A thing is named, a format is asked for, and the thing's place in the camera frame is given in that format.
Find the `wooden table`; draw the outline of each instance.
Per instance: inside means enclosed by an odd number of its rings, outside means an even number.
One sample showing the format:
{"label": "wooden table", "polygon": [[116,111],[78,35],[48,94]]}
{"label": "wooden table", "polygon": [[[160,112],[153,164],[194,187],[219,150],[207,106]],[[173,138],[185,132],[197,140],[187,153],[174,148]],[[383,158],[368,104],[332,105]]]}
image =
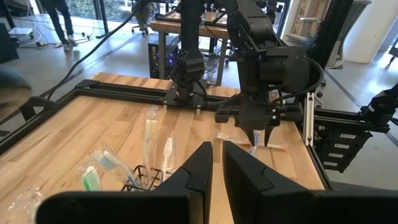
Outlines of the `wooden table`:
{"label": "wooden table", "polygon": [[[99,73],[93,79],[148,88],[168,89],[168,80],[126,77]],[[217,86],[208,93],[232,96],[239,90]],[[154,105],[79,96],[51,117],[25,139],[0,157],[0,223],[16,222],[7,208],[21,193],[35,187],[49,197],[68,190],[83,190],[76,167],[102,143],[107,144],[130,167],[143,164],[144,115]],[[231,119],[216,124],[213,112],[165,109],[159,106],[159,139],[156,166],[160,167],[163,146],[173,132],[177,148],[175,168],[180,166],[203,141],[211,141],[214,151],[213,186],[210,223],[233,223],[224,186],[221,140],[216,131],[231,136],[244,133],[234,127]],[[287,151],[260,147],[256,157],[284,176],[308,189],[323,189],[320,177],[291,122],[283,121],[271,135],[270,143],[280,144]],[[120,190],[120,183],[108,173],[101,173],[105,190]]]}
{"label": "wooden table", "polygon": [[[174,12],[174,13],[170,13],[167,17],[172,18],[172,19],[180,19],[180,16],[181,15],[179,13]],[[216,18],[215,12],[208,12],[206,14],[207,21],[213,21],[215,18]],[[221,18],[217,23],[218,24],[226,24],[226,16]],[[165,34],[166,33],[180,34],[181,33],[181,23],[155,20],[155,21],[151,22],[150,28],[159,33],[159,77],[160,77],[160,79],[165,79],[166,78],[166,74],[165,74],[165,71],[166,71]],[[199,36],[222,39],[221,52],[220,52],[221,53],[220,63],[218,64],[218,72],[217,72],[217,80],[216,80],[216,84],[218,86],[220,86],[222,78],[223,78],[225,54],[226,54],[227,42],[229,39],[228,30],[227,30],[227,28],[224,28],[224,27],[200,26],[199,27]]]}

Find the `metal bracket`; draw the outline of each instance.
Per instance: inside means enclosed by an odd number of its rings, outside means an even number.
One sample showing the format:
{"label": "metal bracket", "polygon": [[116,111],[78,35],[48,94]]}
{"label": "metal bracket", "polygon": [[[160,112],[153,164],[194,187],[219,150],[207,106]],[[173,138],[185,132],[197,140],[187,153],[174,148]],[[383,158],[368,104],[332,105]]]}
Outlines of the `metal bracket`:
{"label": "metal bracket", "polygon": [[303,137],[306,146],[313,146],[314,93],[307,93],[304,104]]}

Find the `toothbrush head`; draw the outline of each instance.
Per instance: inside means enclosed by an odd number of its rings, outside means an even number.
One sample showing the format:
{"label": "toothbrush head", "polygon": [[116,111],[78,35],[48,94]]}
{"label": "toothbrush head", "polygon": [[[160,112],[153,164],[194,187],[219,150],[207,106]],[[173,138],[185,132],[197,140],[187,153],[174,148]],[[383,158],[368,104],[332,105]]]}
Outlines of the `toothbrush head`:
{"label": "toothbrush head", "polygon": [[93,166],[87,167],[81,176],[81,182],[87,191],[101,190],[101,179]]}
{"label": "toothbrush head", "polygon": [[104,151],[97,161],[107,170],[113,170],[116,166],[120,165],[120,160],[114,157],[110,152]]}
{"label": "toothbrush head", "polygon": [[146,120],[145,140],[157,139],[157,120]]}

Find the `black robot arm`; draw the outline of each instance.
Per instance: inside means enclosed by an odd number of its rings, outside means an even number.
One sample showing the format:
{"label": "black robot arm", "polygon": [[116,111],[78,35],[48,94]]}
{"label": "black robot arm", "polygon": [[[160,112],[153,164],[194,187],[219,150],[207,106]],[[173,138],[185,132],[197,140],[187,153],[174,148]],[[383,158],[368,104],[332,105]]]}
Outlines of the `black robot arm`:
{"label": "black robot arm", "polygon": [[363,106],[359,113],[365,121],[376,126],[384,126],[393,119],[392,116],[397,108],[398,83],[390,90],[381,91],[373,97],[370,104]]}

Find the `toothbrush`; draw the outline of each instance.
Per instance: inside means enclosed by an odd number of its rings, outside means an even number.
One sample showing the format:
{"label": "toothbrush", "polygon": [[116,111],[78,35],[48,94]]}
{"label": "toothbrush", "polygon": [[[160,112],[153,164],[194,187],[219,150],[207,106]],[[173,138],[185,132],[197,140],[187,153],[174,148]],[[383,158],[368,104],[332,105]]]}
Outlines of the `toothbrush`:
{"label": "toothbrush", "polygon": [[113,174],[117,175],[122,179],[124,179],[125,176],[127,176],[128,182],[132,186],[139,187],[130,169],[124,163],[122,163],[118,158],[113,156],[110,152],[104,151],[102,155],[97,159],[97,161],[109,171],[116,169],[116,171],[113,172]]}
{"label": "toothbrush", "polygon": [[146,119],[145,123],[145,136],[144,136],[144,162],[147,170],[147,186],[150,187],[152,183],[152,176],[150,175],[151,164],[149,162],[150,151],[153,150],[155,144],[150,144],[150,141],[154,142],[157,140],[157,120]]}
{"label": "toothbrush", "polygon": [[173,139],[168,138],[166,141],[166,144],[164,146],[164,150],[163,150],[164,160],[163,160],[163,168],[162,168],[162,172],[163,172],[162,182],[164,182],[164,178],[166,176],[168,159],[172,155],[172,153],[173,153]]}
{"label": "toothbrush", "polygon": [[93,166],[87,167],[81,175],[81,182],[87,191],[101,190],[101,179]]}

